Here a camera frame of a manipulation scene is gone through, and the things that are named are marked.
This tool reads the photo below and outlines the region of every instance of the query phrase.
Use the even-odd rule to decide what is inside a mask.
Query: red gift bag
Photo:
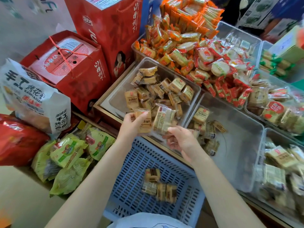
[[[114,82],[134,61],[142,0],[65,0],[77,32],[102,46]]]
[[[101,46],[68,30],[48,38],[21,64],[70,97],[84,114],[111,84]]]

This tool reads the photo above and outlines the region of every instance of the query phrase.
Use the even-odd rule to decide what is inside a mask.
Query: light green package
[[[87,148],[83,140],[75,136],[66,136],[55,144],[56,149],[51,153],[51,159],[59,166],[70,169]]]
[[[98,128],[89,128],[82,135],[82,139],[89,144],[89,152],[92,158],[99,161],[116,141],[115,138]]]
[[[90,161],[85,158],[78,158],[70,169],[63,168],[55,177],[50,195],[64,195],[73,192],[81,183]]]
[[[50,158],[55,143],[56,141],[49,141],[43,145],[36,153],[31,165],[32,169],[43,183],[46,182],[47,179],[54,179],[61,170],[61,167],[56,165]]]

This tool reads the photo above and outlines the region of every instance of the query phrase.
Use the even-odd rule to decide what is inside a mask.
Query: blue plastic basket
[[[177,185],[177,202],[158,202],[141,191],[146,168],[158,168],[161,181]],[[114,184],[104,216],[111,221],[139,212],[168,215],[195,227],[205,194],[195,172],[142,137],[132,143]]]

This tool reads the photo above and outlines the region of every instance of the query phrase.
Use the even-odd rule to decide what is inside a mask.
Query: white snack bag
[[[10,58],[0,68],[0,87],[7,108],[18,118],[51,134],[70,127],[70,98]]]

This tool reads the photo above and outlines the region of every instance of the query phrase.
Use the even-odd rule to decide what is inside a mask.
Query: white logo on red box
[[[82,16],[82,18],[85,23],[89,24],[90,26],[93,26],[93,22],[88,16]]]

